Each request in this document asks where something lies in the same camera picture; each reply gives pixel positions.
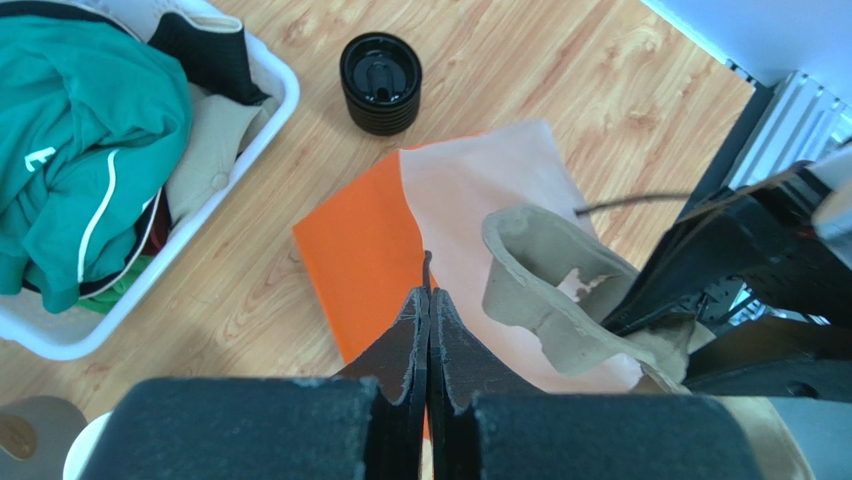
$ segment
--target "laundry basket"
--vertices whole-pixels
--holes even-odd
[[[203,0],[74,0],[121,21],[142,40],[154,34],[167,11],[193,15],[220,14]],[[189,243],[216,207],[233,189],[275,134],[290,118],[299,102],[299,82],[284,62],[257,38],[247,34],[252,79],[265,93],[281,102],[267,125],[237,159],[228,186],[211,197],[201,210],[166,244],[151,265],[106,316],[74,307],[59,315],[42,307],[38,294],[24,290],[16,296],[0,296],[0,337],[13,340],[51,360],[73,360],[88,355],[112,333],[130,310]]]

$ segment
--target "wooden floor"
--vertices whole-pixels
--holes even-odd
[[[100,350],[55,363],[0,343],[0,405],[58,395],[92,419],[155,376],[333,373],[341,362],[291,228],[374,161],[543,117],[589,201],[688,190],[751,94],[639,0],[214,3],[294,68],[298,110]],[[403,37],[425,70],[420,117],[393,138],[360,132],[340,91],[340,52],[371,30]],[[641,265],[679,208],[595,222],[606,244]]]

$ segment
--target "black cable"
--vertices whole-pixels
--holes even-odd
[[[606,202],[597,203],[583,208],[575,208],[574,213],[578,217],[589,215],[599,210],[609,210],[611,208],[623,207],[634,203],[647,202],[671,202],[675,200],[689,200],[690,193],[688,192],[659,192],[659,193],[643,193],[641,195],[631,195],[629,197],[608,200]]]

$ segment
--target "green cloth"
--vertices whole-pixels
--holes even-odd
[[[121,300],[121,297],[130,290],[130,287],[142,275],[142,272],[148,268],[148,265],[154,261],[154,257],[148,255],[139,255],[136,260],[130,265],[130,268],[124,272],[109,289],[95,295],[91,298],[86,298],[77,302],[77,306],[83,307],[93,312],[98,312],[106,315],[112,310],[112,307]]]
[[[0,19],[0,294],[57,313],[124,268],[189,140],[180,63],[99,23]]]

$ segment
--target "white stripe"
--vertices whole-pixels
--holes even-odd
[[[109,201],[112,199],[112,194],[115,192],[115,154],[118,153],[118,149],[115,149],[109,152],[109,156],[107,157],[107,169],[109,170],[109,187],[107,187],[107,193],[104,195],[104,199],[101,200],[101,205],[95,211],[95,215],[89,220],[89,224],[86,225],[86,230],[83,232],[83,239],[80,241],[80,252],[77,257],[77,282],[83,283],[83,272],[86,270],[86,250],[89,248],[89,241],[92,239],[92,232],[95,230],[95,227],[98,225],[98,222],[101,220],[101,217],[104,215],[106,211],[106,207],[109,205]]]

